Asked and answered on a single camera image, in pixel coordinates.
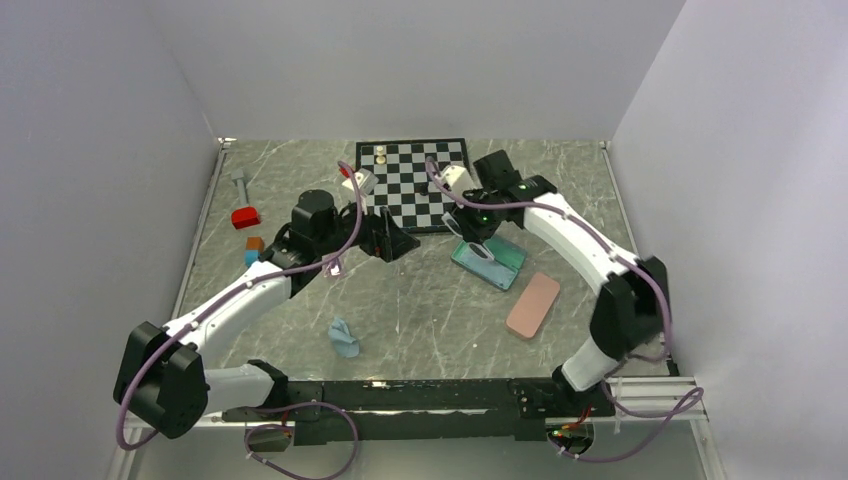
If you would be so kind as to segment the large blue cleaning cloth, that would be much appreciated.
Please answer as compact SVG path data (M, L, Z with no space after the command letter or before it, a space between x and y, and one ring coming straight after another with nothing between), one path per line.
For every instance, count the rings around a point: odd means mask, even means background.
M513 271L501 263L485 261L475 256L470 250L465 250L458 256L458 264L469 272L493 284L507 284L514 275Z

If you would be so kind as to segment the grey glasses case green lining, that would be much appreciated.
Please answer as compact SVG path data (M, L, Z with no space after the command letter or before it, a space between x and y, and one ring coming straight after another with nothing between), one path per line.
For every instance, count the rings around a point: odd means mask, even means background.
M495 235L484 242L492 259L475 254L464 241L451 254L454 264L501 291L507 291L516 280L527 258L527 251L512 241Z

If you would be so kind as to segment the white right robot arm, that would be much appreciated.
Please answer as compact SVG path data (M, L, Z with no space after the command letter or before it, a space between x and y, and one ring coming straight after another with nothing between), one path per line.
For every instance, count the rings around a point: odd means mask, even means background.
M554 407L576 415L589 404L590 389L636 357L639 346L671 336L666 267L615 244L546 178L522 177L505 151L482 157L474 169L446 168L436 182L457 202L444 217L451 230L486 258L484 242L511 222L558 253L596 296L587 339L552 375Z

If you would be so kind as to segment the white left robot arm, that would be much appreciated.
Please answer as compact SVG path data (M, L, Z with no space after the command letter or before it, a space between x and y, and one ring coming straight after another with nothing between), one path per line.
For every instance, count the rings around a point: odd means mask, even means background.
M337 209L325 190L302 193L290 222L236 281L163 326L144 322L130 333L113 391L119 419L134 414L175 439L208 413L247 408L279 417L290 402L285 373L262 360L217 370L207 362L349 248L390 263L419 245L385 207L370 213L353 201Z

